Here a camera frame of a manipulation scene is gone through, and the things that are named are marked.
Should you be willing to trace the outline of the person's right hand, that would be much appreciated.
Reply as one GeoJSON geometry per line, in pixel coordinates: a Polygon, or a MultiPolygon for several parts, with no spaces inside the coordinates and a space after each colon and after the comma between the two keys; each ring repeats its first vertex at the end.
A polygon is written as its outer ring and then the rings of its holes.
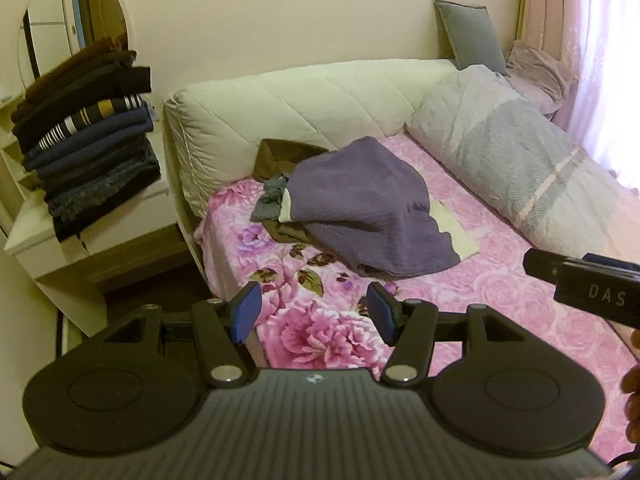
{"type": "Polygon", "coordinates": [[[620,391],[626,394],[625,416],[627,419],[626,437],[633,444],[640,437],[640,364],[637,363],[624,375],[620,382],[620,391]]]}

